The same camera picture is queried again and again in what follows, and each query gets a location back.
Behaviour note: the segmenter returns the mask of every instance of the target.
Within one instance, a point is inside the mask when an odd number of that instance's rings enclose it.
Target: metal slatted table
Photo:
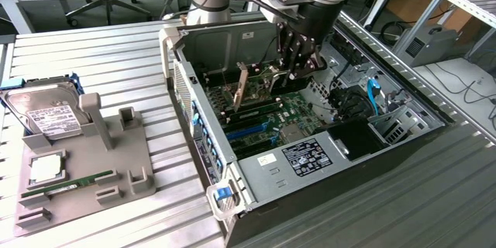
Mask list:
[[[101,114],[133,106],[142,113],[154,195],[30,236],[14,238],[13,205],[22,127],[0,108],[0,243],[11,247],[222,247],[217,221],[179,130],[161,72],[158,30],[149,22],[17,36],[5,52],[2,78],[74,73],[86,93],[101,95]]]

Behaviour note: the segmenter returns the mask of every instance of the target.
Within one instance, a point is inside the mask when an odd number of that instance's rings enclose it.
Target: hard drive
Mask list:
[[[82,94],[77,75],[23,81],[1,82],[0,99],[25,127],[26,133],[61,139],[81,133],[79,126],[90,122],[78,108]]]

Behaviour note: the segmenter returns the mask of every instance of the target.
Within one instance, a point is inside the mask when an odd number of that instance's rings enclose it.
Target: hard drive label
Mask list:
[[[306,174],[310,174],[331,164],[315,139],[309,139],[283,148],[282,153],[293,167],[294,173],[299,177],[303,177]]]
[[[26,112],[30,120],[46,136],[79,129],[70,106],[50,107]]]

